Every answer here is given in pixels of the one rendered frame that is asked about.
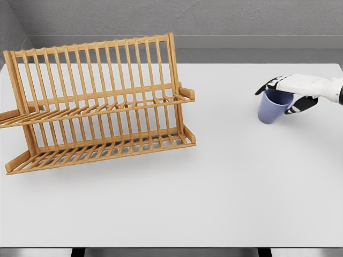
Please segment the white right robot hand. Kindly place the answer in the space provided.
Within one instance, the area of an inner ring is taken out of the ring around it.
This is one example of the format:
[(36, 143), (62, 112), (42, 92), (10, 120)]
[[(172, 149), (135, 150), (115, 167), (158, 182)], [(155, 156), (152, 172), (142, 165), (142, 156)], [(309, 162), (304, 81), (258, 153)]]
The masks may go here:
[(255, 92), (259, 95), (267, 89), (280, 90), (287, 93), (302, 95), (284, 114), (294, 114), (303, 112), (318, 103), (319, 91), (326, 81), (324, 78), (304, 75), (292, 74), (271, 79), (265, 85)]

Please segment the blue plastic cup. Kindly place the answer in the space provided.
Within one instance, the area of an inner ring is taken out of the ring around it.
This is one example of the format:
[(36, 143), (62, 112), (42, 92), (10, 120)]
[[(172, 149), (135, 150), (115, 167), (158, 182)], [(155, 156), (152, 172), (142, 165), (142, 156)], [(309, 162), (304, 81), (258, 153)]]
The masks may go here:
[(292, 103), (294, 95), (279, 90), (268, 89), (264, 92), (259, 110), (258, 118), (265, 124), (274, 123)]

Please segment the wooden two-tier dish rack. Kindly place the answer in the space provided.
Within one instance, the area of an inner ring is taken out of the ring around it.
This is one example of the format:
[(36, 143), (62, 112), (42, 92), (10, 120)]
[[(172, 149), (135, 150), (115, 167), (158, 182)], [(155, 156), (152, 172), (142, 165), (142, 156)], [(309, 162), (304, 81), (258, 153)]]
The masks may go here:
[(23, 128), (27, 150), (9, 175), (196, 145), (182, 104), (174, 36), (5, 51), (16, 108), (0, 128)]

